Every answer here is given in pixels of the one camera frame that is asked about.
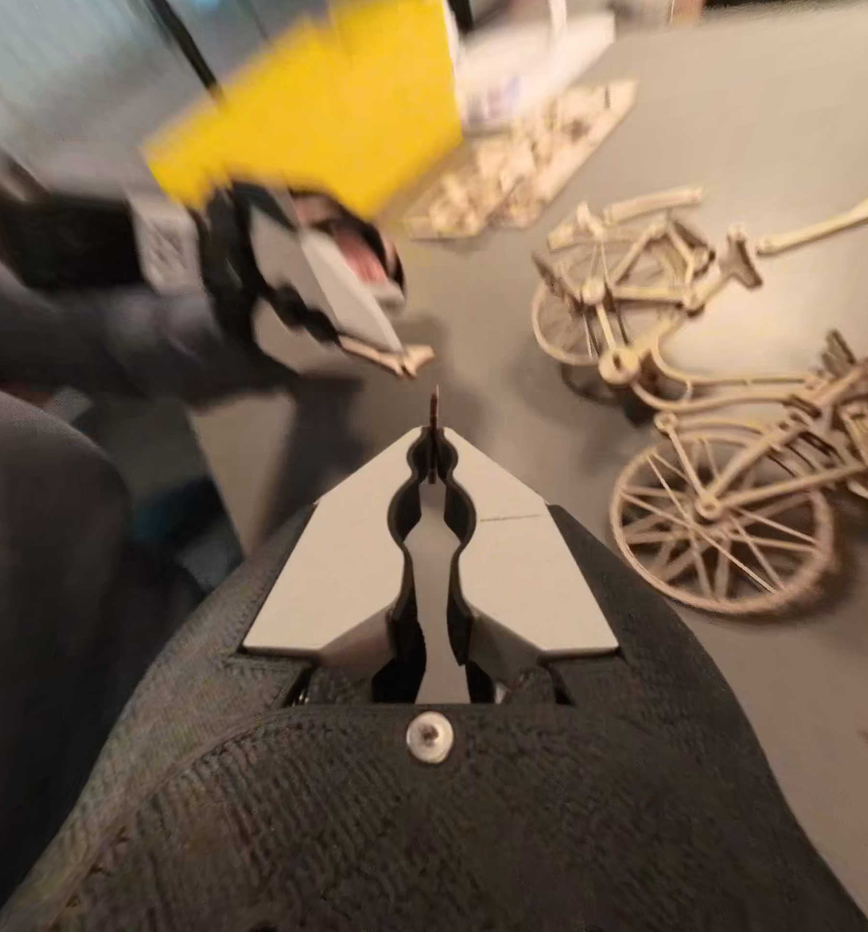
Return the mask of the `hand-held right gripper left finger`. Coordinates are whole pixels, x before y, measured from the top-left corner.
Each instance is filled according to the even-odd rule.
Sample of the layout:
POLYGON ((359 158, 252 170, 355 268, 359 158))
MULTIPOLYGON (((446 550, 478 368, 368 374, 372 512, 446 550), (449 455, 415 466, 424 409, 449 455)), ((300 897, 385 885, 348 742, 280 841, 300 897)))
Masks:
POLYGON ((412 483, 414 428, 317 502, 243 640, 245 652, 372 677, 395 656, 390 614, 406 558, 390 526, 412 483))

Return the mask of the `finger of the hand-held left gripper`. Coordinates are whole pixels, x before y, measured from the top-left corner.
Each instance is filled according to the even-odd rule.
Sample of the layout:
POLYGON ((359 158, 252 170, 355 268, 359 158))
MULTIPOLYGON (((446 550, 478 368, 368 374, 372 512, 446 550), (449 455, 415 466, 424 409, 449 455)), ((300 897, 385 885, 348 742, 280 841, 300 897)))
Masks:
POLYGON ((250 339, 258 348, 264 345, 260 338, 260 323, 265 312, 269 312, 287 330, 308 335, 313 341, 328 348, 335 348, 350 356, 359 356, 371 361, 395 361, 393 350, 379 349, 364 340, 341 331, 328 314, 307 305, 300 294, 290 286, 266 287, 253 298, 250 311, 250 339))
POLYGON ((382 350, 404 347, 384 307, 330 237, 299 222, 288 191, 247 192, 247 236, 264 289, 290 286, 341 331, 382 350))

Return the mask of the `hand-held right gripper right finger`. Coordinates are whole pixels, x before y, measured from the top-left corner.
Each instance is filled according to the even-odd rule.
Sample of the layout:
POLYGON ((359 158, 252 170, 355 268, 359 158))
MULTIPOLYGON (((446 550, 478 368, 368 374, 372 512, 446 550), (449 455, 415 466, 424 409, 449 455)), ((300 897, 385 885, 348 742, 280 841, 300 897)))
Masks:
POLYGON ((613 655, 617 637, 544 497, 450 428, 441 430, 454 658, 510 686, 547 662, 613 655))

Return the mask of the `thin wooden model part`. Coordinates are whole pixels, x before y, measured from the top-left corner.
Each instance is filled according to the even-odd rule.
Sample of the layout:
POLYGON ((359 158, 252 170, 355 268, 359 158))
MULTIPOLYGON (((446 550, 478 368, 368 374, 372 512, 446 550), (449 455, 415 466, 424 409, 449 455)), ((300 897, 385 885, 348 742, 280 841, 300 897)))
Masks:
POLYGON ((339 346, 348 356, 384 369, 399 379, 416 379, 419 371, 436 357, 428 345, 407 345, 400 350, 381 350, 349 336, 339 337, 339 346))

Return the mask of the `person's left forearm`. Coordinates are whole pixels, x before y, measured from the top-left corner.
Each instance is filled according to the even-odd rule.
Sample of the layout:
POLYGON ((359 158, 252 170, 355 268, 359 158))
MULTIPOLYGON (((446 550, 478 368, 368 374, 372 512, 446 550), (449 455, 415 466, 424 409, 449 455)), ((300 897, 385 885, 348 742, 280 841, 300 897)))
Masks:
POLYGON ((230 272, 201 289, 144 285, 45 295, 0 262, 0 389, 177 398, 191 405, 349 379, 295 372, 258 346, 259 294, 230 272))

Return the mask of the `wooden bicycle model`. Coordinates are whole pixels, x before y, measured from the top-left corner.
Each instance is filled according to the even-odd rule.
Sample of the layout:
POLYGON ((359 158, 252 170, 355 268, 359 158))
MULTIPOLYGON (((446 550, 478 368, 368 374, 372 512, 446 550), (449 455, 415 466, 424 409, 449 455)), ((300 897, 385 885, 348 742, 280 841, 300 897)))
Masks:
POLYGON ((656 438, 623 467, 609 505, 629 567, 691 609, 783 613, 836 561, 831 494, 868 501, 868 354, 836 330, 809 371, 708 376, 673 366, 668 341, 729 287, 753 292, 756 259, 868 224, 840 215, 717 249, 683 214, 700 188, 587 203, 533 255, 534 338, 564 370, 589 370, 656 438))

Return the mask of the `person's legs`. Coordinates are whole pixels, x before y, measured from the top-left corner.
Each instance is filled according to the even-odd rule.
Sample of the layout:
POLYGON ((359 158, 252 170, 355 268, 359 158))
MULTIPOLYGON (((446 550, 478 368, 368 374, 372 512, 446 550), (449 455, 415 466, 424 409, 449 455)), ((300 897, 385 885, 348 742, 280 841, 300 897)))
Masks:
POLYGON ((130 536, 138 545, 179 553, 200 540, 222 517, 216 484, 207 476, 198 476, 137 499, 130 536))

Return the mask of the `yellow block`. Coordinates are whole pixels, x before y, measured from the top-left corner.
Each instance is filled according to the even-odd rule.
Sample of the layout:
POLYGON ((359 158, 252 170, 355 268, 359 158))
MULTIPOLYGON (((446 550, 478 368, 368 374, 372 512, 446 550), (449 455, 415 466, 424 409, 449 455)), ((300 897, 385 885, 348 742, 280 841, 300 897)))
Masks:
POLYGON ((149 137, 151 175, 195 206, 237 178, 315 187, 377 215, 462 141, 447 13, 440 1, 341 2, 299 19, 149 137))

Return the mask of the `wooden part sheet stack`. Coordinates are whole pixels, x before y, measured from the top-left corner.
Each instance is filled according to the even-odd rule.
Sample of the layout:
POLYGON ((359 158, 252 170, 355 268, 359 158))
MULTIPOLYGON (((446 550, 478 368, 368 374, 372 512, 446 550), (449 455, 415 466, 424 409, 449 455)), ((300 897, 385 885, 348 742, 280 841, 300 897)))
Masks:
POLYGON ((574 85, 470 144, 403 220, 419 240, 532 226, 634 108, 639 82, 574 85))

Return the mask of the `person's torso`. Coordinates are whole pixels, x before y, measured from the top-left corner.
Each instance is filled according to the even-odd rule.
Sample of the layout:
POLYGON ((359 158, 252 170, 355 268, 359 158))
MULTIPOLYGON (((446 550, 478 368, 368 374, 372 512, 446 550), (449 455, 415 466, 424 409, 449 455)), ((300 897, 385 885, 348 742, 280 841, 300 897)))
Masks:
POLYGON ((203 598, 180 552, 132 540, 132 511, 103 450, 0 391, 0 908, 203 598))

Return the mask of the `white instruction booklet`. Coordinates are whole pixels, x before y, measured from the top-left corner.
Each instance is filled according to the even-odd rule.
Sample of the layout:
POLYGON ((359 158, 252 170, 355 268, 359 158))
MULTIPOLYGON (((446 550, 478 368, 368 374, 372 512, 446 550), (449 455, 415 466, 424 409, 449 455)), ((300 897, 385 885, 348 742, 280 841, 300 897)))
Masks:
POLYGON ((553 2, 545 21, 460 39, 454 90, 465 131, 493 132, 540 108, 590 68, 615 36, 610 9, 570 16, 565 2, 553 2))

